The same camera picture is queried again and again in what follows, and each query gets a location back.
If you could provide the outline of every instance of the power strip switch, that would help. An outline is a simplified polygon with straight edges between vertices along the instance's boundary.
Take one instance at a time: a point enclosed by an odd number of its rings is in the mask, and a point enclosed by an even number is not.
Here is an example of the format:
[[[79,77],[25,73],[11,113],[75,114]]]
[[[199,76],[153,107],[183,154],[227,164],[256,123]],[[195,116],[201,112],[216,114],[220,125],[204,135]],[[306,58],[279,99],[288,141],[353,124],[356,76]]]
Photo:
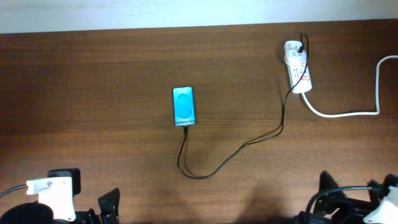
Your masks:
[[[307,53],[303,50],[299,53],[302,43],[290,40],[285,43],[285,62],[289,71],[290,86],[293,87],[303,76],[304,68],[307,63]],[[303,78],[292,90],[293,93],[305,93],[312,89],[310,71],[307,67]]]

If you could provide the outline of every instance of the brown wooden surface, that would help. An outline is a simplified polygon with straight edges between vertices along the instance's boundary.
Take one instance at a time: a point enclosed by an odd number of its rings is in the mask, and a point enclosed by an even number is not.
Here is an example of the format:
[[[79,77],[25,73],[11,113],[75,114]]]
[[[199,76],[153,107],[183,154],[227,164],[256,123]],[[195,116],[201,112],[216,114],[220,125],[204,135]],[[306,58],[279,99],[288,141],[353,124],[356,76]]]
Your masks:
[[[119,187],[122,223],[218,223],[297,214],[323,170],[341,185],[397,173],[398,60],[388,60],[379,116],[325,119],[290,95],[279,137],[211,179],[180,174],[172,88],[193,87],[184,161],[208,174],[278,126],[289,89],[283,44],[300,31],[310,38],[313,106],[374,110],[376,64],[398,52],[397,20],[0,35],[0,189],[79,167],[76,210],[98,212],[97,198]],[[35,199],[15,192],[0,213]]]

